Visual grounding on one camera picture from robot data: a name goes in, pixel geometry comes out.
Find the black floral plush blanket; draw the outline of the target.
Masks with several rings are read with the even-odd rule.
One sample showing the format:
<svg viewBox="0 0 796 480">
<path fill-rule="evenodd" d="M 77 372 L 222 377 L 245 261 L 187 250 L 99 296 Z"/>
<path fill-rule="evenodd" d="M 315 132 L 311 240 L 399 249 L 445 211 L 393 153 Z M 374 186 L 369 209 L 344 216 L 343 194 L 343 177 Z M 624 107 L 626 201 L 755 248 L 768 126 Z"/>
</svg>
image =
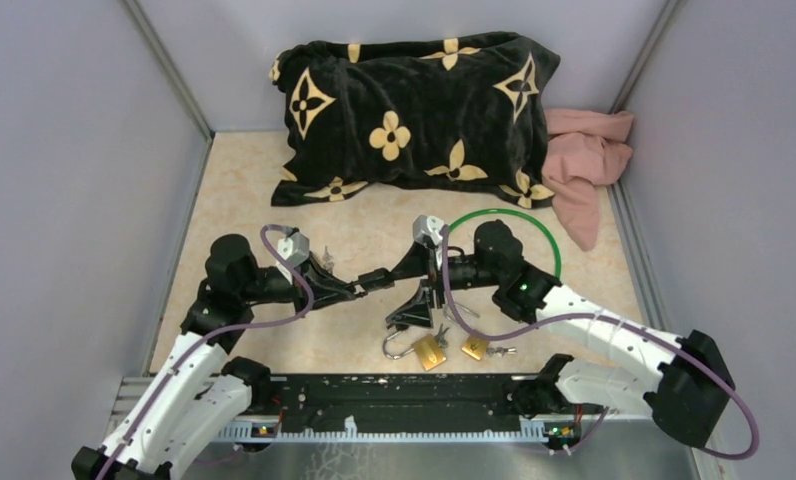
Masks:
<svg viewBox="0 0 796 480">
<path fill-rule="evenodd" d="M 550 206 L 541 96 L 559 56 L 515 32 L 379 44 L 312 41 L 280 53 L 292 157 L 276 207 L 344 201 L 376 184 Z"/>
</svg>

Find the keys of left padlock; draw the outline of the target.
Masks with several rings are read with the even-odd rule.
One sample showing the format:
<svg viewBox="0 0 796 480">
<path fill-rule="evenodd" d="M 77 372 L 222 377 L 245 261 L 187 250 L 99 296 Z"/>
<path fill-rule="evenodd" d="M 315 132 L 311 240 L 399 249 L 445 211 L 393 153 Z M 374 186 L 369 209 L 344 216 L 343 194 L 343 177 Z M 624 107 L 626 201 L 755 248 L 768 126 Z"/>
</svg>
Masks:
<svg viewBox="0 0 796 480">
<path fill-rule="evenodd" d="M 448 348 L 449 342 L 448 342 L 448 340 L 446 338 L 446 334 L 447 334 L 447 332 L 449 330 L 450 330 L 449 327 L 445 327 L 444 325 L 441 325 L 439 327 L 437 333 L 434 335 L 434 340 L 435 340 L 437 346 L 440 349 L 442 349 L 442 350 L 446 350 Z"/>
</svg>

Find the open brass padlock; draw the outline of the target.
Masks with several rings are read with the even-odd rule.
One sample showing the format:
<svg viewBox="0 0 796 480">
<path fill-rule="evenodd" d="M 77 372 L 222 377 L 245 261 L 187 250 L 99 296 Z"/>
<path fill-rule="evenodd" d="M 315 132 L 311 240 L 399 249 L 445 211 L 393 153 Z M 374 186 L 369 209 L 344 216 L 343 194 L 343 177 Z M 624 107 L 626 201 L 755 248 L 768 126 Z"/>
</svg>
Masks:
<svg viewBox="0 0 796 480">
<path fill-rule="evenodd" d="M 472 310 L 469 307 L 466 307 L 466 306 L 464 306 L 464 305 L 462 305 L 460 303 L 456 303 L 456 308 L 457 308 L 458 311 L 461 312 L 461 314 L 464 317 L 468 316 L 471 319 L 479 319 L 480 318 L 480 316 L 479 316 L 479 314 L 477 312 L 475 312 L 474 310 Z M 445 317 L 447 319 L 449 319 L 449 320 L 451 320 L 453 322 L 456 321 L 455 314 L 453 313 L 453 311 L 447 305 L 443 306 L 443 310 L 444 310 L 444 315 L 445 315 Z M 487 356 L 490 353 L 489 342 L 487 340 L 483 340 L 483 339 L 481 339 L 481 338 L 479 338 L 477 336 L 474 336 L 474 335 L 469 335 L 467 337 L 467 339 L 464 342 L 461 350 L 462 350 L 463 353 L 465 353 L 466 355 L 468 355 L 469 357 L 471 357 L 471 358 L 473 358 L 474 360 L 477 360 L 477 361 L 482 360 L 485 356 Z"/>
<path fill-rule="evenodd" d="M 400 353 L 392 352 L 389 345 L 401 334 L 401 331 L 395 331 L 382 341 L 381 350 L 387 359 L 396 361 L 413 354 L 417 357 L 425 371 L 431 371 L 446 362 L 446 350 L 442 350 L 437 346 L 434 340 L 435 334 L 428 334 L 416 340 L 410 347 Z"/>
</svg>

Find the keys of right padlock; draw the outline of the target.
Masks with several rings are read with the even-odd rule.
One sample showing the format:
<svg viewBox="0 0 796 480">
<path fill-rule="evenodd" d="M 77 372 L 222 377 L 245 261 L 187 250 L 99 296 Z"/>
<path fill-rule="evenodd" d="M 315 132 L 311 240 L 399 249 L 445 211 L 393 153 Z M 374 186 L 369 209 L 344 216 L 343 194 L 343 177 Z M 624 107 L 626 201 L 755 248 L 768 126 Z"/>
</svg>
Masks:
<svg viewBox="0 0 796 480">
<path fill-rule="evenodd" d="M 516 353 L 516 347 L 492 346 L 486 349 L 486 355 L 491 357 L 505 357 L 508 355 L 515 355 Z"/>
</svg>

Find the pink cloth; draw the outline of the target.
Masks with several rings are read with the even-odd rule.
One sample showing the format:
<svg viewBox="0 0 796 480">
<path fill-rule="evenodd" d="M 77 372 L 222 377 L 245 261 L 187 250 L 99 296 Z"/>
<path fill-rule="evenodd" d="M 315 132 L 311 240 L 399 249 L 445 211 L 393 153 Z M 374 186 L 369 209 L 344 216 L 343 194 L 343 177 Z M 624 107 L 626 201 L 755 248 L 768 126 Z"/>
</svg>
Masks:
<svg viewBox="0 0 796 480">
<path fill-rule="evenodd" d="M 635 116 L 576 109 L 545 112 L 549 134 L 543 184 L 569 238 L 583 251 L 595 248 L 600 227 L 597 189 L 619 181 L 633 149 L 627 144 Z"/>
</svg>

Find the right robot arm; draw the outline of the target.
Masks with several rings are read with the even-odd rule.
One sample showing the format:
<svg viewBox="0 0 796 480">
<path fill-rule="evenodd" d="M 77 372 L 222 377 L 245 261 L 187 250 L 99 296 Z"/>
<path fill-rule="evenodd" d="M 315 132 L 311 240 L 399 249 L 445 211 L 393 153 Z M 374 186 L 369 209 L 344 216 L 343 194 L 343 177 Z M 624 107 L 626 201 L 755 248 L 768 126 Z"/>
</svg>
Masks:
<svg viewBox="0 0 796 480">
<path fill-rule="evenodd" d="M 415 242 L 386 272 L 387 285 L 423 278 L 445 302 L 456 290 L 493 288 L 492 301 L 505 316 L 577 341 L 611 363 L 558 362 L 537 385 L 543 408 L 562 412 L 570 404 L 595 404 L 649 415 L 677 442 L 706 446 L 735 391 L 712 337 L 655 330 L 588 300 L 528 262 L 522 242 L 501 220 L 475 230 L 471 254 L 449 256 L 450 246 L 451 231 L 439 219 L 418 218 Z"/>
</svg>

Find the keys of padlock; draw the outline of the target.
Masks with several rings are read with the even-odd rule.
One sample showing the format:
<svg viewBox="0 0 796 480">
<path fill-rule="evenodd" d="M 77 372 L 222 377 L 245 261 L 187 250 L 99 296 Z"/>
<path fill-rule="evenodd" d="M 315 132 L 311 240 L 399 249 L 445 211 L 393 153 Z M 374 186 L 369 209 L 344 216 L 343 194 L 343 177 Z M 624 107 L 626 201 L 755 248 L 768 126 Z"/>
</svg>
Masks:
<svg viewBox="0 0 796 480">
<path fill-rule="evenodd" d="M 442 350 L 446 350 L 448 348 L 449 342 L 448 342 L 448 340 L 446 338 L 446 334 L 447 334 L 447 332 L 449 330 L 450 330 L 449 327 L 445 327 L 444 325 L 441 325 L 439 327 L 437 333 L 434 335 L 434 340 L 435 340 L 437 346 L 440 349 L 442 349 Z"/>
<path fill-rule="evenodd" d="M 505 357 L 508 355 L 515 355 L 516 353 L 516 347 L 492 346 L 486 349 L 486 355 L 491 357 Z"/>
</svg>

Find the black u-lock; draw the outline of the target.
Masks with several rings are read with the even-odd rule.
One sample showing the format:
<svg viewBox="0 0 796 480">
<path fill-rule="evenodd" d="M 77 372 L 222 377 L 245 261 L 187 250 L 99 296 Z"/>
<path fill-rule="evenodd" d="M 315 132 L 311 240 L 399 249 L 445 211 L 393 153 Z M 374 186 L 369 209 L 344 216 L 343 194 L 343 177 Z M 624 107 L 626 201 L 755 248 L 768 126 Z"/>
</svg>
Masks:
<svg viewBox="0 0 796 480">
<path fill-rule="evenodd" d="M 371 293 L 392 288 L 395 285 L 395 280 L 388 269 L 381 267 L 360 275 L 355 284 L 362 291 Z"/>
</svg>

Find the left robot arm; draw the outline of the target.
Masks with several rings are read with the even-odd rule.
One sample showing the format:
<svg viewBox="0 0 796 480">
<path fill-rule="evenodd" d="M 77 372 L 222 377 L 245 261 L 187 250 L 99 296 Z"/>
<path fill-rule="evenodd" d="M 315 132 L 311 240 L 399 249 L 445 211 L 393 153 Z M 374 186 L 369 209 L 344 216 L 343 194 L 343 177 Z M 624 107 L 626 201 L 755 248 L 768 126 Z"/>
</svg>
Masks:
<svg viewBox="0 0 796 480">
<path fill-rule="evenodd" d="M 83 447 L 71 462 L 77 479 L 180 479 L 236 416 L 272 408 L 268 367 L 230 356 L 247 329 L 258 328 L 253 306 L 291 303 L 295 313 L 268 321 L 276 327 L 314 309 L 360 294 L 316 265 L 307 239 L 276 226 L 283 238 L 269 249 L 276 263 L 258 265 L 247 238 L 213 242 L 206 277 L 161 370 L 132 410 L 98 447 Z"/>
</svg>

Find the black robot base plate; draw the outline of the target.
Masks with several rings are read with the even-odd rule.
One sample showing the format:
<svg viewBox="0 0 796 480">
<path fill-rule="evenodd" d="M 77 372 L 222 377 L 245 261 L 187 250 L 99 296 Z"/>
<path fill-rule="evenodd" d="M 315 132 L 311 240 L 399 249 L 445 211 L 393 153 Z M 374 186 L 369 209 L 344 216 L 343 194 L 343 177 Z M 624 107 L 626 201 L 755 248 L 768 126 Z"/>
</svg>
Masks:
<svg viewBox="0 0 796 480">
<path fill-rule="evenodd" d="M 509 443 L 566 446 L 601 413 L 538 374 L 274 374 L 254 407 L 219 433 L 272 443 Z"/>
</svg>

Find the open brass padlock left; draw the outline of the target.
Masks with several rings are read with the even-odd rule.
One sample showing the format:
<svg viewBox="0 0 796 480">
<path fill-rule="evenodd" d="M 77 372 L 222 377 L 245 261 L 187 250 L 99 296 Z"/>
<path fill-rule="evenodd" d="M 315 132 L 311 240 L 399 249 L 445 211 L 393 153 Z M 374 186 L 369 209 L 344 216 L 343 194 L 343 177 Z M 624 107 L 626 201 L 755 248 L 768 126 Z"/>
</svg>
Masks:
<svg viewBox="0 0 796 480">
<path fill-rule="evenodd" d="M 435 334 L 428 334 L 416 340 L 410 347 L 400 353 L 392 352 L 389 345 L 401 334 L 401 331 L 395 331 L 382 341 L 381 350 L 387 359 L 396 361 L 413 354 L 417 357 L 425 371 L 431 371 L 446 362 L 446 350 L 442 350 L 437 346 L 434 340 Z"/>
</svg>

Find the open brass padlock right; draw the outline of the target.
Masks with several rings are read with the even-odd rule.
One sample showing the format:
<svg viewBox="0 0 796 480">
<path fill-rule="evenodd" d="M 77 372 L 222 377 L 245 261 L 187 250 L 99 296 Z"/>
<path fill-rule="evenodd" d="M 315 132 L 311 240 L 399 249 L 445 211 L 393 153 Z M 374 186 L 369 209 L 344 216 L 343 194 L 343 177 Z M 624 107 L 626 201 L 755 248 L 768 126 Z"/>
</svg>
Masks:
<svg viewBox="0 0 796 480">
<path fill-rule="evenodd" d="M 477 312 L 475 312 L 474 310 L 472 310 L 469 307 L 466 307 L 466 306 L 464 306 L 464 305 L 462 305 L 460 303 L 456 303 L 456 308 L 457 308 L 458 311 L 461 312 L 461 314 L 464 317 L 468 316 L 471 319 L 479 319 L 480 318 L 480 316 L 479 316 L 479 314 Z M 447 305 L 443 306 L 443 310 L 444 310 L 444 315 L 445 315 L 445 317 L 447 319 L 449 319 L 449 320 L 451 320 L 453 322 L 456 321 L 455 314 L 453 313 L 453 311 Z M 468 355 L 469 357 L 471 357 L 471 358 L 473 358 L 474 360 L 477 360 L 477 361 L 482 360 L 485 356 L 487 356 L 490 353 L 489 342 L 487 340 L 483 340 L 483 339 L 481 339 L 481 338 L 479 338 L 477 336 L 474 336 L 474 335 L 469 335 L 467 337 L 467 339 L 464 342 L 461 350 L 462 350 L 463 353 L 465 353 L 466 355 Z"/>
</svg>

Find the silver padlock keys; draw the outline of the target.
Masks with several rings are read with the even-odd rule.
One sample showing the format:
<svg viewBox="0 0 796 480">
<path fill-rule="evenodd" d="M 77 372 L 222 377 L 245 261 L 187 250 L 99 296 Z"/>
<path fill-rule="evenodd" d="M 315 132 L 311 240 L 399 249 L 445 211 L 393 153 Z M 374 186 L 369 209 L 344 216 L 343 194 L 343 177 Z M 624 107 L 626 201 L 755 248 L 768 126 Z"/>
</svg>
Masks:
<svg viewBox="0 0 796 480">
<path fill-rule="evenodd" d="M 324 248 L 324 252 L 323 252 L 323 254 L 322 254 L 322 255 L 321 255 L 321 257 L 320 257 L 320 265 L 321 265 L 321 266 L 322 266 L 322 268 L 323 268 L 325 271 L 327 271 L 328 273 L 332 273 L 332 272 L 333 272 L 333 268 L 334 268 L 334 258 L 333 258 L 333 256 L 332 256 L 332 255 L 329 253 L 329 251 L 328 251 L 328 248 L 327 248 L 327 247 L 325 247 L 325 248 Z"/>
</svg>

